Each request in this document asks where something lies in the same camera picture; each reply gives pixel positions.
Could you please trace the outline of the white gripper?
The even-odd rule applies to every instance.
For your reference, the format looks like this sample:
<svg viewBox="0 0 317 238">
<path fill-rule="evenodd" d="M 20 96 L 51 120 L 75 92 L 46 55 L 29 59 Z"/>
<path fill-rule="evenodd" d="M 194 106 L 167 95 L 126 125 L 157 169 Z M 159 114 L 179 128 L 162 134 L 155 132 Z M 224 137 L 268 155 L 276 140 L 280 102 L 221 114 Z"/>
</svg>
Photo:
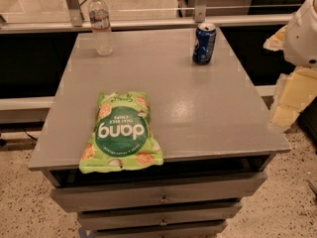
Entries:
<svg viewBox="0 0 317 238">
<path fill-rule="evenodd" d="M 299 65 L 276 83 L 269 125 L 289 129 L 300 113 L 317 97 L 317 0 L 305 0 L 287 26 L 265 40 L 264 48 L 283 51 L 286 61 Z"/>
</svg>

